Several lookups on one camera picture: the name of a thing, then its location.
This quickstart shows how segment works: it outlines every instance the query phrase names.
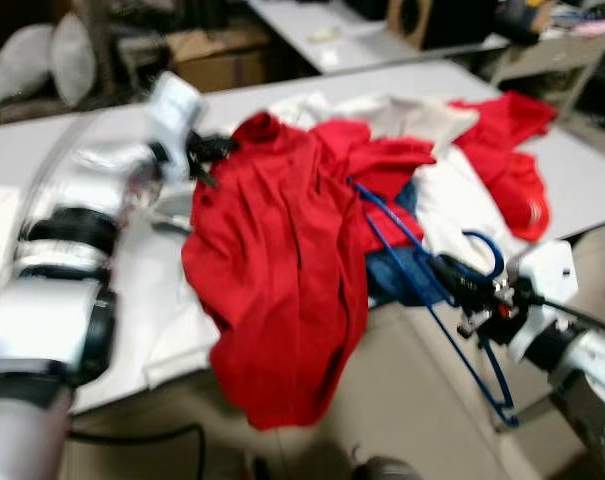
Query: pile of clothes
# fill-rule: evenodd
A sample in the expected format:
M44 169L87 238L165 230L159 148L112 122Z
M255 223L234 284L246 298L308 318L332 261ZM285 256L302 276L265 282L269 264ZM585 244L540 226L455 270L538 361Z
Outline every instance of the pile of clothes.
M220 329L216 377L251 424L316 422L365 330L367 293L400 297L365 215L399 252L411 241L352 184L384 199L429 251L489 269L492 256L462 232L487 234L507 257L542 236L544 184L516 148L554 116L516 93L338 106L310 94L235 130L239 150L211 171L218 186L196 189L182 260Z

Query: cardboard box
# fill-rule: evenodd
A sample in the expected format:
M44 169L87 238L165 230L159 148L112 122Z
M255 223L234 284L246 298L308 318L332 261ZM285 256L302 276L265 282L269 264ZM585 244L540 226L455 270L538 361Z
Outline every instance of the cardboard box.
M167 36L175 70L202 92L227 90L274 80L277 49L253 23L226 30L194 30Z

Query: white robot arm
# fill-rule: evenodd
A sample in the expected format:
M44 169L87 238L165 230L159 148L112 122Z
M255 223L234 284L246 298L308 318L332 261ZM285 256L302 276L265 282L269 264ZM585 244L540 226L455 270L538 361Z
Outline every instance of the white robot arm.
M73 391L109 365L115 245L136 198L191 175L202 105L164 74L149 103L153 142L78 149L50 212L23 225L0 291L0 480L55 478Z
M548 372L548 400L605 469L605 324L562 304L577 292L569 243L524 252L507 265L507 278L486 285L457 267L436 265L434 273L465 311L458 332L507 345L514 361Z

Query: black cable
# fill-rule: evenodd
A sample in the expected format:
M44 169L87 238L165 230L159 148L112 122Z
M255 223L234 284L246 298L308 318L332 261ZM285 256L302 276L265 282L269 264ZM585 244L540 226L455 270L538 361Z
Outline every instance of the black cable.
M148 445L151 443L159 443L167 440L172 440L177 437L181 437L191 432L197 432L199 437L198 447L198 470L196 474L196 480L204 479L204 466L206 459L206 436L204 434L204 428L199 423L192 423L184 427L178 428L170 432L160 433L156 435L149 435L146 437L109 437L103 435L93 435L91 433L78 432L71 430L67 436L70 441L87 443L91 445L108 445L116 447L135 447L140 445Z
M574 308L567 307L566 305L562 305L561 303L555 303L554 301L548 300L540 295L536 296L534 303L538 305L548 305L551 308L555 308L556 310L560 310L562 312L573 315L582 323L605 331L605 323L602 320L598 320L597 318L587 315L586 313L580 312L579 310L575 310Z

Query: white table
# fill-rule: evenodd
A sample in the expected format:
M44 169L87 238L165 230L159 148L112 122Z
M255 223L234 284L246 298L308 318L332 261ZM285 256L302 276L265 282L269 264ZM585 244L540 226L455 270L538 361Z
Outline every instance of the white table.
M509 41L491 34L481 44L419 51L386 28L385 21L367 21L342 0L297 3L294 0L248 0L251 8L323 75L379 68L461 53L498 50ZM327 28L339 37L314 42L314 33Z
M304 91L318 90L330 102L339 102L371 93L372 89L470 101L498 94L451 62L431 61L209 94L206 96L208 112L198 128L210 131L227 126L274 101ZM48 148L74 118L67 115L0 127L0 184L24 188ZM132 105L99 113L81 142L140 139L147 134L144 107ZM558 128L530 141L525 148L537 154L538 166L548 187L553 216L545 238L568 237L605 223L605 158L602 155ZM136 292L125 288L126 283L119 285L124 308L112 367L106 375L80 389L75 412L106 405L148 388L143 373L145 362L158 332L166 324L166 318L160 315L158 298L176 295L180 240L154 237L148 245L139 243L135 236L126 239L121 261L134 277L148 277L144 269L154 269L162 288L144 296L140 291L156 285L138 285L136 296ZM148 252L155 252L155 256L150 257Z

